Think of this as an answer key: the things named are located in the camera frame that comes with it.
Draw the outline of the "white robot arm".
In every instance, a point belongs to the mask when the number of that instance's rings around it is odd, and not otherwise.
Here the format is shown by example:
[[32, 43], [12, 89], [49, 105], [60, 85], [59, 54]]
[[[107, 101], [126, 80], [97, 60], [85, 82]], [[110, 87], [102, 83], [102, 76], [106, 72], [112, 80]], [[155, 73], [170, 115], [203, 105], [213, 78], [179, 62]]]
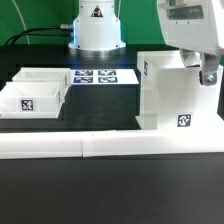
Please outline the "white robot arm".
[[[157, 12], [165, 44], [180, 50], [187, 67], [200, 59], [200, 82], [216, 84], [224, 55], [224, 0], [157, 0]], [[69, 48], [84, 57], [109, 57], [125, 50], [114, 0], [79, 0]]]

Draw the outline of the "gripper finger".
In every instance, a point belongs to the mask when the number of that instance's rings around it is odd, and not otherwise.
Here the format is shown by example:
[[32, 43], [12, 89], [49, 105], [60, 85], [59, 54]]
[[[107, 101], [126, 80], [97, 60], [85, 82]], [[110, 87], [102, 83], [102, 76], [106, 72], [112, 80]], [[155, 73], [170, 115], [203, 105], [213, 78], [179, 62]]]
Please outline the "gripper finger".
[[181, 49], [180, 56], [186, 68], [199, 67], [201, 65], [200, 54], [198, 52]]
[[202, 66], [199, 72], [199, 81], [201, 85], [211, 86], [217, 83], [217, 71], [220, 63], [220, 56], [201, 53]]

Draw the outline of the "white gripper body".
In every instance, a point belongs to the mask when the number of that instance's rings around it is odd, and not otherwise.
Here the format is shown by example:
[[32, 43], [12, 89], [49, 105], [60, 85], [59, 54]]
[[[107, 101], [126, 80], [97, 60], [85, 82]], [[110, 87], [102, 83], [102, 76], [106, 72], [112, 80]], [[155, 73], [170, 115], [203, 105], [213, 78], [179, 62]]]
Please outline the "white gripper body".
[[167, 45], [224, 55], [224, 0], [157, 0]]

